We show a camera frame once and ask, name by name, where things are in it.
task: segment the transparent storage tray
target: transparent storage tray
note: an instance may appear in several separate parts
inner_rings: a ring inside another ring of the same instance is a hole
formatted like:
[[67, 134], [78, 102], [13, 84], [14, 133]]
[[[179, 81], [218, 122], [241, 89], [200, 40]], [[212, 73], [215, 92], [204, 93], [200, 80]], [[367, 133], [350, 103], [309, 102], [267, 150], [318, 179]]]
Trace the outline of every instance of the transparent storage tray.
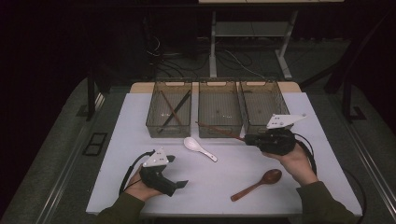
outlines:
[[[218, 130], [239, 136], [242, 129], [241, 110], [239, 108], [237, 80], [233, 78], [200, 78], [198, 121], [214, 126]], [[229, 138], [206, 126], [199, 126], [201, 138]]]
[[271, 79], [240, 80], [238, 94], [246, 134], [265, 133], [273, 114], [289, 114], [277, 82]]
[[146, 120], [152, 138], [191, 135], [191, 92], [191, 78], [157, 78]]

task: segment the brown wooden ladle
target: brown wooden ladle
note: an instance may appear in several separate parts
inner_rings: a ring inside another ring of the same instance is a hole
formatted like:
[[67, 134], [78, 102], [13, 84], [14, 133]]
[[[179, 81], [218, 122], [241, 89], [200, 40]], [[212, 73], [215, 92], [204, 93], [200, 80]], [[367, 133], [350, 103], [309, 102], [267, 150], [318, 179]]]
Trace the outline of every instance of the brown wooden ladle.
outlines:
[[242, 197], [249, 194], [251, 191], [253, 191], [255, 188], [257, 188], [260, 185], [275, 184], [277, 181], [279, 181], [280, 177], [282, 177], [282, 172], [280, 170], [278, 170], [278, 169], [269, 170], [269, 171], [265, 172], [265, 174], [262, 176], [262, 179], [258, 183], [231, 196], [231, 201], [235, 202], [235, 201], [241, 199]]

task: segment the white table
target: white table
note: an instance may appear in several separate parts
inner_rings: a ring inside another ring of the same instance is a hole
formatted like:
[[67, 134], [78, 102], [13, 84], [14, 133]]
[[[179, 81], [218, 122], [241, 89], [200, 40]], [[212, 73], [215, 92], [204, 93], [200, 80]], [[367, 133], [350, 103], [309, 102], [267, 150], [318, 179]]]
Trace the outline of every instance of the white table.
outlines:
[[[356, 216], [361, 216], [359, 202], [306, 94], [284, 92], [283, 95], [291, 114], [307, 115], [291, 130], [303, 135], [312, 144], [319, 179], [337, 201]], [[118, 198], [120, 183], [128, 167], [142, 153], [161, 147], [167, 155], [176, 156], [163, 175], [175, 182], [189, 180], [189, 183], [184, 189], [177, 189], [172, 197], [162, 195], [150, 199], [142, 210], [142, 217], [290, 217], [302, 213], [301, 200], [296, 191], [299, 186], [278, 161], [264, 157], [256, 147], [246, 146], [236, 139], [199, 138], [195, 123], [198, 114], [196, 90], [192, 92], [191, 136], [216, 155], [217, 162], [187, 150], [181, 138], [150, 138], [145, 125], [150, 99], [151, 93], [127, 94], [87, 213], [98, 214], [111, 206]], [[278, 183], [260, 186], [237, 202], [230, 200], [236, 192], [256, 183], [267, 170], [274, 168], [283, 172]]]

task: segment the sleeve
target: sleeve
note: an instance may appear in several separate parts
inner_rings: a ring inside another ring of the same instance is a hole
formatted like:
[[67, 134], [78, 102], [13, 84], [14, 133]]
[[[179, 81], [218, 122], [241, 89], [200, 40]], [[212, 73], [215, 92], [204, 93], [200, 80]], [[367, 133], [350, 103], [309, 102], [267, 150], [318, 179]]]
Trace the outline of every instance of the sleeve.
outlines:
[[303, 223], [355, 224], [358, 217], [337, 202], [323, 182], [315, 182], [297, 189], [303, 204]]
[[96, 224], [135, 224], [139, 223], [140, 211], [145, 205], [136, 197], [122, 193], [113, 206], [104, 209], [96, 217]]

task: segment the hand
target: hand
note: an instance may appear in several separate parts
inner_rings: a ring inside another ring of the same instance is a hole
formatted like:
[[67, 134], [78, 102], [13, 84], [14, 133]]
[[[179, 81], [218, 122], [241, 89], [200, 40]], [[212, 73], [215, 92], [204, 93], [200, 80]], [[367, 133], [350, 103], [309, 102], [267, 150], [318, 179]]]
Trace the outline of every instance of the hand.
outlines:
[[279, 156], [271, 153], [263, 152], [262, 155], [276, 159], [285, 167], [286, 171], [301, 185], [308, 185], [318, 181], [305, 155], [304, 150], [296, 144], [293, 151]]
[[136, 197], [137, 199], [145, 202], [148, 199], [157, 196], [157, 195], [161, 195], [162, 193], [159, 192], [156, 189], [152, 189], [147, 187], [141, 180], [140, 177], [140, 170], [142, 169], [142, 164], [140, 164], [139, 168], [137, 169], [137, 171], [134, 173], [134, 175], [131, 177], [131, 179], [129, 180], [128, 186], [132, 184], [132, 186], [128, 187], [124, 192], [128, 193], [134, 197]]

